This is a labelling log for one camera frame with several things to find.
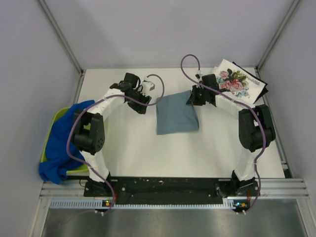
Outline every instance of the flower picture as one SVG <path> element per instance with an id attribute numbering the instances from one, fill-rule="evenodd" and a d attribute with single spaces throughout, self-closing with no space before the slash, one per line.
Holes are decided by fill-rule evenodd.
<path id="1" fill-rule="evenodd" d="M 221 71 L 219 76 L 217 83 L 220 89 L 229 90 L 237 97 L 249 97 L 247 76 L 240 70 L 233 72 L 231 69 L 227 69 L 227 71 Z"/>

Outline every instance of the folded cloth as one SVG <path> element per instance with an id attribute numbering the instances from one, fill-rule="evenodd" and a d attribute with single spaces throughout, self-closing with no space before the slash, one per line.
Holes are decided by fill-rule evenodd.
<path id="1" fill-rule="evenodd" d="M 44 181 L 61 184 L 67 178 L 67 170 L 82 165 L 81 162 L 71 159 L 66 152 L 66 144 L 73 126 L 73 116 L 76 110 L 84 110 L 94 103 L 93 100 L 72 105 L 67 112 L 54 122 L 45 148 L 47 161 L 39 164 L 39 175 Z M 72 155 L 83 160 L 83 156 L 73 143 L 69 150 Z"/>
<path id="2" fill-rule="evenodd" d="M 167 95 L 156 105 L 157 135 L 198 131 L 198 116 L 186 102 L 191 91 Z"/>

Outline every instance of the yellow-green laundry basket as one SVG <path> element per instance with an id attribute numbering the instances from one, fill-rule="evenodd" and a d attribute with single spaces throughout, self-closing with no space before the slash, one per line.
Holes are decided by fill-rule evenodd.
<path id="1" fill-rule="evenodd" d="M 63 115 L 67 112 L 68 109 L 69 109 L 69 107 L 63 108 L 63 109 L 61 109 L 60 111 L 58 111 L 58 112 L 55 114 L 55 117 L 54 117 L 53 122 L 51 123 L 50 129 L 49 129 L 49 134 L 47 135 L 46 140 L 45 140 L 44 151 L 43 151 L 43 153 L 41 154 L 41 159 L 40 159 L 41 162 L 47 161 L 47 158 L 46 158 L 46 156 L 45 156 L 45 148 L 46 148 L 46 144 L 47 144 L 47 142 L 48 142 L 48 137 L 49 137 L 49 135 L 50 135 L 50 131 L 51 131 L 51 128 L 52 128 L 54 122 L 55 122 L 56 120 L 58 120 L 61 116 L 63 116 Z M 67 174 L 75 174 L 75 173 L 86 172 L 86 171 L 88 171 L 88 167 L 87 167 L 85 164 L 83 164 L 82 166 L 79 166 L 79 167 L 76 168 L 76 169 L 68 170 L 68 171 L 67 171 Z"/>

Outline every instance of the gray wall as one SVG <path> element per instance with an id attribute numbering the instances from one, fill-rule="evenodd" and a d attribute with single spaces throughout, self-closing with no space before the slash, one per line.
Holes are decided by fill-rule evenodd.
<path id="1" fill-rule="evenodd" d="M 0 236 L 24 237 L 42 185 L 44 138 L 78 75 L 35 0 L 2 0 L 0 32 Z"/>
<path id="2" fill-rule="evenodd" d="M 292 171 L 316 207 L 316 1 L 302 1 L 262 70 Z"/>
<path id="3" fill-rule="evenodd" d="M 89 69 L 179 67 L 187 53 L 255 66 L 293 0 L 46 1 Z"/>

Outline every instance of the purple cable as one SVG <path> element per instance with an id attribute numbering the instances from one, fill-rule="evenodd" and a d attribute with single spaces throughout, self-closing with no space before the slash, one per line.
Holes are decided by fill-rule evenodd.
<path id="1" fill-rule="evenodd" d="M 254 170 L 255 170 L 255 173 L 256 173 L 256 175 L 257 175 L 257 177 L 258 177 L 258 191 L 257 191 L 257 195 L 256 195 L 255 199 L 254 199 L 253 202 L 252 202 L 252 205 L 251 205 L 250 208 L 246 211 L 246 213 L 248 213 L 248 212 L 253 208 L 254 204 L 257 202 L 258 197 L 259 197 L 259 195 L 260 195 L 260 191 L 261 191 L 261 178 L 260 178 L 260 175 L 259 175 L 259 172 L 258 172 L 257 161 L 258 161 L 259 157 L 263 154 L 263 152 L 265 151 L 265 148 L 266 148 L 266 142 L 267 142 L 267 140 L 266 140 L 265 131 L 264 131 L 263 127 L 262 127 L 262 124 L 261 124 L 261 122 L 260 122 L 258 116 L 256 115 L 256 112 L 255 112 L 250 106 L 248 106 L 247 104 L 245 104 L 245 103 L 243 103 L 243 102 L 236 101 L 236 100 L 232 99 L 231 97 L 229 97 L 228 95 L 226 95 L 226 94 L 224 94 L 224 93 L 222 93 L 222 92 L 220 92 L 220 91 L 218 91 L 218 90 L 215 90 L 215 89 L 213 89 L 213 88 L 211 88 L 211 87 L 208 87 L 208 86 L 206 86 L 206 85 L 204 85 L 204 84 L 202 84 L 202 83 L 199 83 L 199 82 L 193 80 L 191 77 L 189 77 L 189 76 L 185 73 L 185 71 L 184 71 L 184 69 L 183 69 L 183 61 L 184 61 L 187 57 L 189 57 L 189 56 L 192 56 L 192 57 L 194 57 L 194 58 L 197 60 L 198 70 L 200 70 L 199 59 L 198 59 L 195 55 L 193 55 L 193 54 L 187 54 L 186 56 L 184 56 L 184 57 L 182 58 L 182 60 L 181 60 L 180 67 L 181 67 L 181 71 L 183 72 L 183 74 L 186 76 L 187 79 L 189 79 L 190 81 L 194 82 L 195 84 L 198 84 L 198 85 L 200 85 L 200 86 L 203 86 L 204 88 L 206 88 L 206 89 L 208 89 L 208 90 L 210 90 L 210 91 L 215 92 L 216 94 L 219 94 L 219 95 L 224 96 L 226 99 L 228 99 L 228 100 L 230 100 L 230 101 L 232 101 L 232 102 L 234 102 L 234 103 L 236 103 L 236 104 L 239 104 L 239 105 L 242 105 L 242 106 L 246 107 L 247 109 L 250 110 L 250 112 L 252 113 L 252 115 L 254 116 L 255 120 L 257 121 L 257 123 L 258 123 L 258 125 L 259 125 L 260 131 L 261 131 L 261 134 L 262 134 L 263 145 L 262 145 L 262 150 L 261 150 L 261 152 L 260 152 L 260 153 L 256 156 L 256 158 L 254 159 Z"/>
<path id="2" fill-rule="evenodd" d="M 137 103 L 137 104 L 140 104 L 140 105 L 143 105 L 143 106 L 153 106 L 153 105 L 156 105 L 157 103 L 159 103 L 159 101 L 163 98 L 163 95 L 164 95 L 164 83 L 163 83 L 163 80 L 161 79 L 161 77 L 158 76 L 158 75 L 156 75 L 156 74 L 150 74 L 150 75 L 148 75 L 147 77 L 152 77 L 152 76 L 159 78 L 159 80 L 161 81 L 161 84 L 162 84 L 162 94 L 161 94 L 161 97 L 159 97 L 159 98 L 156 100 L 156 102 L 154 102 L 154 103 L 152 103 L 152 104 L 144 104 L 144 103 L 141 103 L 141 102 L 139 102 L 139 101 L 137 101 L 137 100 L 135 100 L 135 99 L 133 99 L 133 98 L 131 98 L 131 97 L 126 96 L 126 95 L 109 95 L 108 97 L 106 97 L 106 98 L 104 98 L 104 99 L 102 99 L 102 100 L 99 100 L 99 101 L 95 102 L 94 104 L 90 105 L 89 107 L 85 108 L 85 109 L 79 114 L 79 116 L 77 117 L 77 119 L 76 119 L 75 122 L 74 122 L 73 127 L 72 127 L 71 130 L 70 130 L 70 134 L 69 134 L 69 137 L 68 137 L 68 140 L 67 140 L 67 144 L 66 144 L 67 155 L 69 155 L 70 158 L 72 158 L 72 159 L 74 159 L 74 160 L 76 160 L 76 161 L 79 161 L 79 162 L 81 162 L 81 163 L 86 164 L 86 165 L 93 171 L 93 173 L 95 173 L 100 179 L 102 179 L 102 180 L 109 186 L 109 188 L 110 188 L 110 190 L 111 190 L 112 199 L 113 199 L 113 200 L 112 200 L 112 202 L 111 202 L 111 205 L 110 205 L 109 209 L 108 209 L 104 214 L 107 214 L 107 213 L 112 209 L 112 207 L 114 206 L 114 202 L 115 202 L 114 189 L 113 189 L 113 187 L 111 186 L 111 184 L 106 180 L 106 178 L 102 177 L 102 175 L 100 175 L 88 162 L 86 162 L 85 160 L 79 159 L 79 158 L 73 156 L 73 155 L 70 153 L 70 151 L 69 151 L 69 145 L 70 145 L 71 137 L 73 136 L 74 129 L 75 129 L 76 125 L 78 124 L 78 121 L 80 120 L 80 118 L 83 116 L 83 114 L 84 114 L 85 112 L 87 112 L 89 109 L 91 109 L 92 107 L 94 107 L 94 106 L 100 104 L 101 102 L 103 102 L 103 101 L 106 100 L 106 99 L 111 99 L 111 98 L 114 98 L 114 97 L 123 97 L 123 98 L 125 98 L 125 99 L 128 99 L 128 100 L 130 100 L 130 101 L 133 101 L 133 102 L 135 102 L 135 103 Z"/>

